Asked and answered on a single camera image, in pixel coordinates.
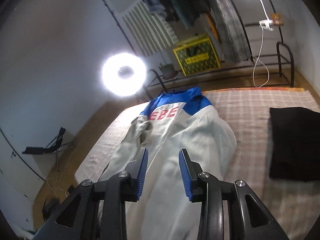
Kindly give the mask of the striped hanging cloth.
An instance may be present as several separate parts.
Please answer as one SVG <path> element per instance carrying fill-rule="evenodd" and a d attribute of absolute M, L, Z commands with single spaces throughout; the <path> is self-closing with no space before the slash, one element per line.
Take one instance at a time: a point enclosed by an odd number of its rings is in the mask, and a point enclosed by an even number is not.
<path fill-rule="evenodd" d="M 179 41 L 171 25 L 151 14 L 142 0 L 136 0 L 121 17 L 143 56 L 159 53 Z"/>

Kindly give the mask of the black folded garment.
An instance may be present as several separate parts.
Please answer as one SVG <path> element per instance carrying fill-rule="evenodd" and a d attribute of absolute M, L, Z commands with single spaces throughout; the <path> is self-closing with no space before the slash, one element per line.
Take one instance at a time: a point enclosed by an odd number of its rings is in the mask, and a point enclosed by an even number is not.
<path fill-rule="evenodd" d="M 319 181 L 319 113 L 304 107 L 270 108 L 270 118 L 269 177 Z"/>

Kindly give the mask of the white and blue jacket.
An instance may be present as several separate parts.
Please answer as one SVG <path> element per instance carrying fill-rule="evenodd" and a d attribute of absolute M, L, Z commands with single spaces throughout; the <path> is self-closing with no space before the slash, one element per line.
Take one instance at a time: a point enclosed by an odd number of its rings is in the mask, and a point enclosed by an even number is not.
<path fill-rule="evenodd" d="M 162 94 L 132 120 L 102 178 L 122 171 L 140 147 L 148 150 L 142 196 L 126 206 L 128 239 L 195 239 L 201 206 L 191 203 L 178 164 L 180 150 L 222 179 L 236 138 L 198 87 Z"/>

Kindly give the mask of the yellow green storage box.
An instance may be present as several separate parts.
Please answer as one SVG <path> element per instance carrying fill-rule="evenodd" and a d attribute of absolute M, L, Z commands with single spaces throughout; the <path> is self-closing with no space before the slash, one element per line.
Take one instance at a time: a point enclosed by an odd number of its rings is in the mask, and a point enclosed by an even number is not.
<path fill-rule="evenodd" d="M 221 68 L 220 58 L 208 34 L 178 42 L 173 52 L 184 76 Z"/>

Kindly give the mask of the grey plaid hanging coat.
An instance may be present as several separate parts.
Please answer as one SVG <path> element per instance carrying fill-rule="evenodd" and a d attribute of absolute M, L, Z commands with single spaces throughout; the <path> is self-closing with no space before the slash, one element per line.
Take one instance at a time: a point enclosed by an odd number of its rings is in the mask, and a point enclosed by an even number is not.
<path fill-rule="evenodd" d="M 243 22 L 232 0 L 208 0 L 220 35 L 223 56 L 228 63 L 239 63 L 252 56 Z"/>

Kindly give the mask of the white clip desk lamp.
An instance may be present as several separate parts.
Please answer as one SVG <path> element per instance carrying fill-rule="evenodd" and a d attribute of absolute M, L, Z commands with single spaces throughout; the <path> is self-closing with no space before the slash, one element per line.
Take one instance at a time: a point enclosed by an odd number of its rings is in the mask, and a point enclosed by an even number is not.
<path fill-rule="evenodd" d="M 253 73 L 252 73 L 252 81 L 253 81 L 253 85 L 256 88 L 262 88 L 264 87 L 266 84 L 268 84 L 269 80 L 270 80 L 270 71 L 268 69 L 268 67 L 262 62 L 260 61 L 260 56 L 261 56 L 261 52 L 262 52 L 262 48 L 264 45 L 264 30 L 272 30 L 272 28 L 270 27 L 272 21 L 269 18 L 269 16 L 267 15 L 263 0 L 259 0 L 261 7 L 263 9 L 264 15 L 265 15 L 265 19 L 264 20 L 260 20 L 259 21 L 259 27 L 261 29 L 261 42 L 260 42 L 260 48 L 259 48 L 259 53 L 258 56 L 255 57 L 255 63 L 254 63 L 254 67 L 253 67 Z M 267 80 L 262 84 L 262 85 L 257 85 L 255 82 L 255 71 L 257 68 L 258 63 L 261 63 L 261 65 L 265 68 L 265 70 L 267 71 Z"/>

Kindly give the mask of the dark plant pot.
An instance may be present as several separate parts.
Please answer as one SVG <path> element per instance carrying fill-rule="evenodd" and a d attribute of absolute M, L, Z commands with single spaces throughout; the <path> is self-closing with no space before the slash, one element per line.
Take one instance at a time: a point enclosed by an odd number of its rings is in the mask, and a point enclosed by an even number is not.
<path fill-rule="evenodd" d="M 165 80 L 172 79 L 178 74 L 177 70 L 175 69 L 172 63 L 165 65 L 160 64 L 159 70 L 162 72 L 163 78 Z"/>

